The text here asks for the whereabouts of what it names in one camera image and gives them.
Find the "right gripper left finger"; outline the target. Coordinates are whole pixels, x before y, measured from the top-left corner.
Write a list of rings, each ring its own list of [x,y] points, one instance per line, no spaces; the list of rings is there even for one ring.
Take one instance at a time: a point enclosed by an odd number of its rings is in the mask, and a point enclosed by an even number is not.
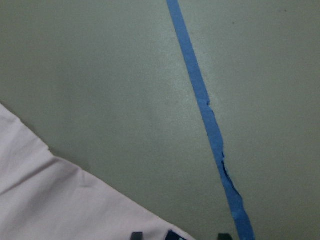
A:
[[[130,240],[143,240],[142,232],[133,232],[130,236]]]

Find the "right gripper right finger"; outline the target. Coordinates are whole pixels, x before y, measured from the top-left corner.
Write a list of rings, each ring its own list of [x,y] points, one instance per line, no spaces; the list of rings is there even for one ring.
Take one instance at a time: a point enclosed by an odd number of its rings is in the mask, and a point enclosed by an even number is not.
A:
[[[229,233],[219,233],[217,240],[232,240],[232,236]]]

